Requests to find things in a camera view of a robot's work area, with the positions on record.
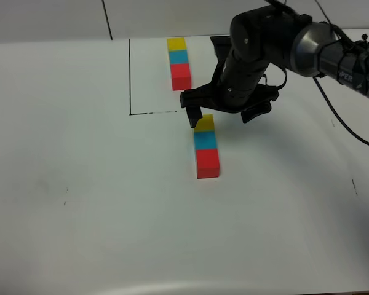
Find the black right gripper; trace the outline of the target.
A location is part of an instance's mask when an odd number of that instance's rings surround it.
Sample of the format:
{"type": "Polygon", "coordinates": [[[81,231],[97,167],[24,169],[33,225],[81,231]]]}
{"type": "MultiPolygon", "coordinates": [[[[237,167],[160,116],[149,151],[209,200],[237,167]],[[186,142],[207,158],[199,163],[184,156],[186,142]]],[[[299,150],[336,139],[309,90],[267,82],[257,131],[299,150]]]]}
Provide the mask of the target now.
{"type": "Polygon", "coordinates": [[[231,49],[226,61],[216,67],[210,83],[182,92],[180,103],[186,108],[190,127],[196,128],[203,118],[200,107],[241,112],[244,124],[269,113],[279,94],[277,87],[258,84],[268,66],[262,58],[247,62],[231,49]]]}

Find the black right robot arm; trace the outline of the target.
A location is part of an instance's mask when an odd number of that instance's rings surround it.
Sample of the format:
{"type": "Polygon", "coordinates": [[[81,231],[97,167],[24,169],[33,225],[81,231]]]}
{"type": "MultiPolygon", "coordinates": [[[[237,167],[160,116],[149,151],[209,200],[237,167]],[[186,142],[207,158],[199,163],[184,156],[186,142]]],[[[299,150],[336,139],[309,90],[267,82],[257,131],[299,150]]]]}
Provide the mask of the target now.
{"type": "Polygon", "coordinates": [[[352,41],[338,26],[314,22],[278,1],[236,15],[230,34],[211,41],[218,59],[212,80],[180,96],[191,127],[202,108],[239,113],[243,122],[270,112],[279,88],[260,83],[269,65],[303,77],[328,76],[369,98],[369,42],[352,41]]]}

